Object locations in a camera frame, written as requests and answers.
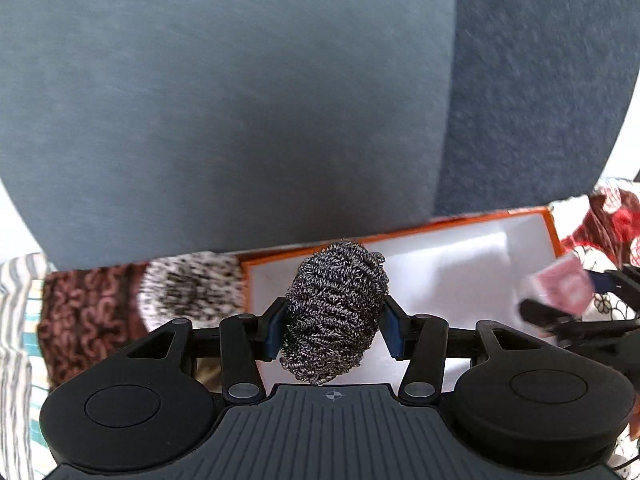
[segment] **black cable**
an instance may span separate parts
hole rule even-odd
[[[624,469],[626,466],[631,465],[633,462],[635,462],[636,460],[638,460],[640,458],[640,454],[637,454],[635,457],[633,457],[631,460],[627,460],[625,463],[620,464],[618,466],[615,466],[613,469],[613,471],[619,471],[620,469]]]

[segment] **striped cloth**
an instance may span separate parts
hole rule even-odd
[[[31,466],[34,480],[44,478],[56,468],[56,462],[49,452],[49,446],[40,431],[40,409],[49,393],[47,366],[38,346],[36,329],[42,311],[43,280],[33,280],[27,307],[24,314],[22,342],[31,365],[31,402],[29,408],[29,426],[31,435]]]
[[[51,469],[53,462],[41,456],[49,453],[44,440],[36,441],[39,448],[31,444],[31,430],[37,427],[35,433],[40,432],[31,418],[37,421],[39,411],[30,407],[31,378],[35,376],[36,382],[44,387],[34,396],[34,406],[40,406],[46,397],[47,379],[44,363],[38,363],[36,356],[30,358],[30,353],[39,353],[37,344],[33,346],[35,339],[26,337],[28,346],[23,345],[26,313],[31,312],[30,330],[35,330],[46,273],[43,254],[29,254],[0,266],[0,474],[6,480],[37,480],[47,468]],[[37,476],[32,457],[41,464]]]

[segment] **blue gripper pad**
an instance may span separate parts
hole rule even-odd
[[[269,322],[269,332],[267,341],[264,342],[265,359],[274,360],[280,352],[282,346],[282,323],[287,307],[282,307],[271,318]]]
[[[404,338],[400,333],[400,320],[388,306],[382,308],[382,314],[378,322],[380,333],[385,340],[389,355],[394,359],[404,356]]]
[[[62,465],[48,478],[619,480],[605,466],[564,476],[534,476],[494,465],[460,444],[436,409],[403,406],[385,384],[282,385],[261,404],[229,409],[199,448],[161,468],[102,476]]]

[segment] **white surface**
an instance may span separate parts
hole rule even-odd
[[[389,293],[408,314],[443,317],[457,328],[493,319],[536,335],[516,312],[524,277],[542,270],[555,254],[542,215],[511,217],[367,244],[385,258]],[[284,296],[304,256],[249,267],[249,309],[261,314]],[[389,357],[380,333],[362,364],[329,384],[390,383],[395,391],[408,362]],[[467,360],[447,360],[444,390],[451,390]],[[297,382],[278,360],[260,363],[267,391]]]
[[[0,263],[40,251],[40,246],[27,229],[4,185],[0,182]]]
[[[619,177],[633,180],[640,170],[640,76],[631,97],[625,121],[613,146],[601,178]]]
[[[586,195],[562,200],[562,202],[554,202],[552,213],[558,238],[562,240],[573,234],[582,224],[589,208],[589,197]]]

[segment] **crosshair logo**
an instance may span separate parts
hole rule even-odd
[[[324,394],[324,396],[329,399],[332,400],[333,402],[335,402],[336,400],[341,399],[342,397],[344,397],[343,394],[341,394],[339,391],[337,390],[331,390],[329,393]]]

